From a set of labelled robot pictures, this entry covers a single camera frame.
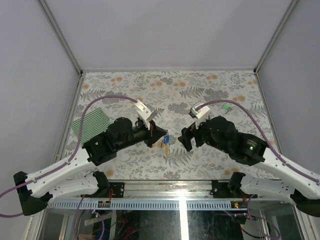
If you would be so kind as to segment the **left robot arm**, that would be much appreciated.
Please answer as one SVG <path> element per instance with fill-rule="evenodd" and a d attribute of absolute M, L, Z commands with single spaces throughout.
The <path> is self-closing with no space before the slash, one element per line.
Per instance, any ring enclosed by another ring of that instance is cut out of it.
<path fill-rule="evenodd" d="M 154 121 L 146 126 L 141 119 L 132 123 L 128 118 L 120 117 L 71 156 L 34 173 L 16 173 L 13 179 L 22 214 L 34 215 L 56 200 L 68 197 L 106 197 L 110 192 L 110 184 L 103 172 L 94 171 L 81 179 L 70 177 L 98 167 L 116 158 L 118 151 L 138 143 L 144 142 L 151 148 L 166 133 Z"/>

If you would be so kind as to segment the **yellow key tag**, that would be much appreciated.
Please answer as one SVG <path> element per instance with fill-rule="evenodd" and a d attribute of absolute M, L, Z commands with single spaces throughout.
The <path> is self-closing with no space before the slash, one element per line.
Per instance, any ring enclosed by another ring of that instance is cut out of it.
<path fill-rule="evenodd" d="M 165 155 L 165 157 L 167 158 L 169 156 L 169 154 L 170 154 L 170 149 L 169 149 L 168 145 L 165 145 L 164 146 L 164 155 Z"/>

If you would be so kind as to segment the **green striped cloth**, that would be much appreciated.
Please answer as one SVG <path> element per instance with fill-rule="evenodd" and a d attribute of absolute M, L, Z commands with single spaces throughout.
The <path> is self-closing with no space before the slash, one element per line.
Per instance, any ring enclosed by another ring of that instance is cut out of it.
<path fill-rule="evenodd" d="M 80 144 L 88 142 L 90 139 L 104 132 L 111 124 L 111 119 L 101 108 L 87 113 L 84 116 Z"/>

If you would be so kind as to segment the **blue key tag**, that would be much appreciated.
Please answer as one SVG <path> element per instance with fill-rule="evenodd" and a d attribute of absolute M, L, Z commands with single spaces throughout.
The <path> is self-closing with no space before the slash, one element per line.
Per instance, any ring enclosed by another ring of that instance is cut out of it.
<path fill-rule="evenodd" d="M 166 145 L 168 144 L 170 141 L 170 136 L 169 135 L 165 135 L 164 138 L 163 138 L 163 143 Z"/>

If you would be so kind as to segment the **floral table mat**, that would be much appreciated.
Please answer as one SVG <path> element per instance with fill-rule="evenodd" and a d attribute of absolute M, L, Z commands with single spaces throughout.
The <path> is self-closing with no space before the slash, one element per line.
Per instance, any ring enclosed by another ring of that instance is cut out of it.
<path fill-rule="evenodd" d="M 86 72 L 77 92 L 73 119 L 101 108 L 111 123 L 125 117 L 135 122 L 132 99 L 156 110 L 155 123 L 169 133 L 170 155 L 157 141 L 143 143 L 117 153 L 98 169 L 113 180 L 227 180 L 234 172 L 256 178 L 273 176 L 258 168 L 241 165 L 207 145 L 186 151 L 178 141 L 181 130 L 191 125 L 189 110 L 197 103 L 216 100 L 211 117 L 223 116 L 243 133 L 266 135 L 276 143 L 267 110 L 252 71 L 136 71 Z"/>

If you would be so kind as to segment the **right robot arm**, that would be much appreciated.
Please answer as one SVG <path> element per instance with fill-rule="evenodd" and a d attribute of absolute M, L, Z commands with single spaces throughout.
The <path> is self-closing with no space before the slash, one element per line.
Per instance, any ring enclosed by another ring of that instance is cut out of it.
<path fill-rule="evenodd" d="M 183 128 L 178 140 L 189 152 L 191 140 L 195 146 L 206 144 L 223 153 L 239 164 L 260 168 L 276 176 L 277 180 L 259 179 L 242 172 L 234 172 L 222 197 L 263 196 L 290 203 L 301 212 L 318 218 L 320 216 L 320 185 L 308 179 L 308 170 L 298 167 L 293 170 L 290 160 L 281 162 L 281 155 L 272 151 L 259 137 L 239 132 L 235 125 L 222 116 L 192 124 Z"/>

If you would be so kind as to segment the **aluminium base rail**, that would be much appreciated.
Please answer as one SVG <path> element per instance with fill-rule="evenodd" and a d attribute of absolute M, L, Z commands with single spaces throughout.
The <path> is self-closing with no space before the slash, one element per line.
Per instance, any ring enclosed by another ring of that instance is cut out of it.
<path fill-rule="evenodd" d="M 226 180 L 112 181 L 112 197 L 65 198 L 49 204 L 59 210 L 235 210 L 246 206 L 247 195 L 227 195 Z"/>

